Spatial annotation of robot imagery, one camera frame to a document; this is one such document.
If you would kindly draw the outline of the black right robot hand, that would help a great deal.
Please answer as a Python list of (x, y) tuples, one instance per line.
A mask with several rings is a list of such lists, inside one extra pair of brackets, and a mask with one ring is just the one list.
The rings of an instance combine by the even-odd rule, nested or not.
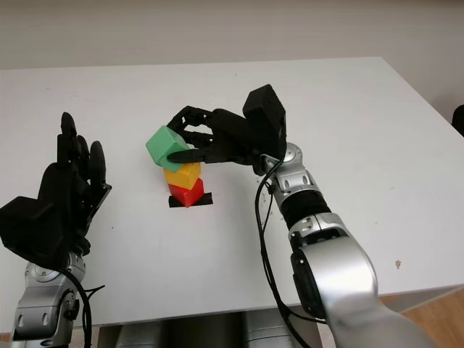
[(194, 147), (169, 154), (170, 162), (234, 162), (250, 166), (259, 162), (257, 142), (249, 123), (225, 109), (207, 111), (186, 106), (167, 126)]

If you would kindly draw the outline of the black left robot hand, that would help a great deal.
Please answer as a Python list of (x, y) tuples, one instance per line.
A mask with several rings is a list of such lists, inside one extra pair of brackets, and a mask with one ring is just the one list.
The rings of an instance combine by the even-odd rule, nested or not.
[(57, 161), (45, 170), (38, 198), (59, 209), (65, 244), (84, 256), (91, 244), (86, 238), (91, 222), (112, 186), (106, 182), (102, 144), (88, 145), (79, 135), (70, 113), (61, 117), (57, 136)]

